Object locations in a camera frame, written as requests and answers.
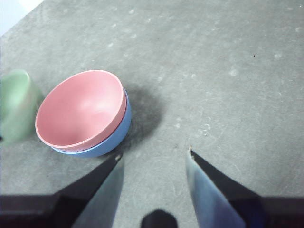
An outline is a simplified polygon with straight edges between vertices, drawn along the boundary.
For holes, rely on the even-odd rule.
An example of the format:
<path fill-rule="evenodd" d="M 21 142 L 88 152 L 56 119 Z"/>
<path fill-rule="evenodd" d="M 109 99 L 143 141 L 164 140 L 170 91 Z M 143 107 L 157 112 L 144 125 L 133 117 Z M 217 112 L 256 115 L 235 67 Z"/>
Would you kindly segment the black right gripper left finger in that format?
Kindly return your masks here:
<path fill-rule="evenodd" d="M 56 228 L 110 228 L 124 180 L 124 157 L 109 156 L 82 178 L 57 192 Z"/>

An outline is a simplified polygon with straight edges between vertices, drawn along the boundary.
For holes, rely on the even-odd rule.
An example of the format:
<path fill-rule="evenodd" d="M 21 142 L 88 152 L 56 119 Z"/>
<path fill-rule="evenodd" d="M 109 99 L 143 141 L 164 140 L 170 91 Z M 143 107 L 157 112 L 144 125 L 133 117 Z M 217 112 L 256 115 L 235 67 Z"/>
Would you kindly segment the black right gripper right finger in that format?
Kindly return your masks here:
<path fill-rule="evenodd" d="M 260 228 L 259 195 L 234 181 L 189 148 L 186 173 L 201 228 Z"/>

